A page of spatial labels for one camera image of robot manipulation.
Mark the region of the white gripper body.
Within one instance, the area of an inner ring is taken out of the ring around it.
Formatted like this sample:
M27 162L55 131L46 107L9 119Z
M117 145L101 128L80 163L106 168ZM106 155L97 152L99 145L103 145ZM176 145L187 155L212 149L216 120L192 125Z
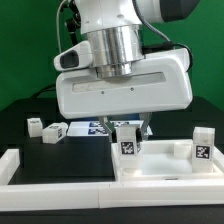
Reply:
M99 78L83 41L54 59L59 111L76 119L184 109L192 101L189 65L188 51L180 48L147 54L129 75Z

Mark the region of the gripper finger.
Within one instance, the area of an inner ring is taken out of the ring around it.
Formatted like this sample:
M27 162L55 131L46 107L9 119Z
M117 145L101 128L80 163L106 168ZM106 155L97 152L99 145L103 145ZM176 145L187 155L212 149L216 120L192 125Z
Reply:
M116 142L116 129L115 129L114 125L111 123L111 121L109 120L109 118L107 116L101 116L99 118L99 122L100 122L101 126L105 129L105 131L107 132L107 134L109 136L109 141L111 143L115 143Z
M136 140L137 143L140 144L142 141L148 140L148 125L151 121L152 113L144 112L139 114L139 119L142 121L142 125L136 130Z

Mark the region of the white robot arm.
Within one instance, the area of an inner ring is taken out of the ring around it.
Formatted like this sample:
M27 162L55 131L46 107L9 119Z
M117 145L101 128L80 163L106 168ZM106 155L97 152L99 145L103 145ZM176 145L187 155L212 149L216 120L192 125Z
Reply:
M60 113L97 117L114 142L111 115L139 114L142 130L155 111L184 109L192 101L190 50L165 38L146 47L140 27L187 18L200 0L72 0L81 43L60 53L54 66Z

